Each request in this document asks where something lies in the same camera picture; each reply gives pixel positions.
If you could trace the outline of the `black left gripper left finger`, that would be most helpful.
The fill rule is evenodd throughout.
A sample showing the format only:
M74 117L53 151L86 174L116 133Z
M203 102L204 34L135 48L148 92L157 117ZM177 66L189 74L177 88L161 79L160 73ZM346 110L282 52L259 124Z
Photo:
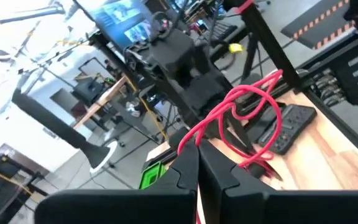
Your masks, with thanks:
M188 142L166 173L146 190L197 190L198 169L198 148Z

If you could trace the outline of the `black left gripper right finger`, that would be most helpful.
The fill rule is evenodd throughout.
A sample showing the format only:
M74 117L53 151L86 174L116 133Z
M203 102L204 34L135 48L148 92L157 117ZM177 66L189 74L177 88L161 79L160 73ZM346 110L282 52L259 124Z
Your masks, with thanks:
M198 182L206 223L263 223L267 194L274 189L241 169L203 140Z

